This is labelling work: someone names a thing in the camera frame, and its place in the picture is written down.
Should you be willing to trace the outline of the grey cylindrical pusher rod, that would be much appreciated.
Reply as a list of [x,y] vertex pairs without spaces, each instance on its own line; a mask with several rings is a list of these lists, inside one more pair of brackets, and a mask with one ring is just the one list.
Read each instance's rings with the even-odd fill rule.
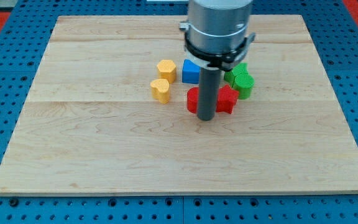
[[196,115],[202,121],[209,121],[214,118],[218,102],[220,79],[220,70],[200,68]]

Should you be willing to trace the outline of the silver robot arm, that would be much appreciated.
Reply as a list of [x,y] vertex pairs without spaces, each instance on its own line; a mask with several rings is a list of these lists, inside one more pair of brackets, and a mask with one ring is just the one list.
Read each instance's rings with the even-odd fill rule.
[[200,67],[196,115],[214,118],[222,72],[243,61],[255,34],[246,34],[253,0],[189,0],[179,24],[187,58]]

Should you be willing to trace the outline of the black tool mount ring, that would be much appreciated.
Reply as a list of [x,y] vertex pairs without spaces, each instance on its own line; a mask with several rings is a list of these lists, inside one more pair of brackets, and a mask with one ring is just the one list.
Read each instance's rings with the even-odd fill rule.
[[184,34],[185,52],[188,60],[191,60],[197,66],[207,70],[231,71],[235,66],[241,63],[249,50],[251,43],[254,41],[256,33],[252,32],[248,37],[244,37],[241,44],[234,50],[227,53],[212,54],[203,52],[190,43],[188,34]]

